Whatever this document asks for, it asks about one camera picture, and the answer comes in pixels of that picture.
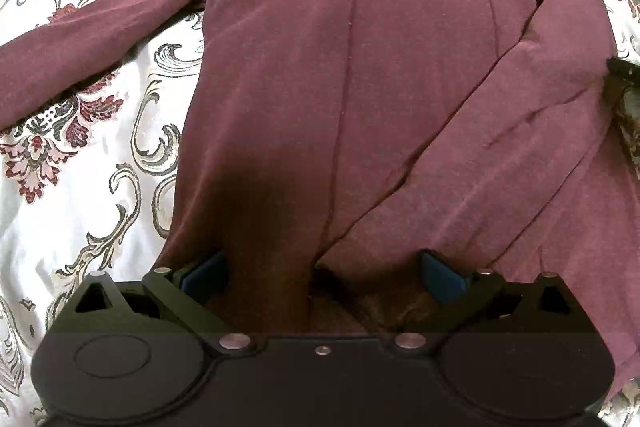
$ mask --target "blue gripper pad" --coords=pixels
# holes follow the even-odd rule
[[[424,250],[421,254],[422,285],[436,301],[447,304],[466,292],[468,278],[440,261],[433,250]]]
[[[219,251],[182,277],[179,287],[194,301],[204,304],[213,293],[224,289],[227,280],[226,257],[222,251]]]

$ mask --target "bed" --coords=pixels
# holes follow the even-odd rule
[[[92,1],[0,0],[0,44]],[[640,0],[604,1],[619,56],[640,65]],[[0,425],[46,419],[30,360],[85,274],[137,280],[158,256],[202,51],[202,14],[185,14],[120,67],[0,135]],[[600,416],[640,426],[640,378]]]

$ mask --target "maroon long-sleeve shirt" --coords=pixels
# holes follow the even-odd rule
[[[0,128],[192,1],[98,0],[1,47]],[[602,0],[203,1],[156,266],[225,250],[208,305],[248,333],[419,318],[422,248],[508,280],[555,271],[612,350],[612,391],[640,374],[640,194],[602,97]]]

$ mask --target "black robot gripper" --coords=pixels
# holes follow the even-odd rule
[[[139,282],[91,272],[31,364],[45,426],[604,426],[613,360],[561,277],[420,258],[441,307],[368,337],[235,331],[202,306],[224,288],[223,253]]]

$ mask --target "shirt sleeve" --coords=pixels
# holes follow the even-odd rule
[[[192,1],[97,0],[0,47],[0,130],[112,67]]]
[[[520,41],[427,145],[404,184],[318,267],[373,301],[385,285],[398,284],[388,274],[406,273],[425,248],[463,271],[507,254],[535,257],[607,134],[612,109],[602,92],[615,54],[603,0],[543,0]],[[574,188],[560,195],[569,179]]]

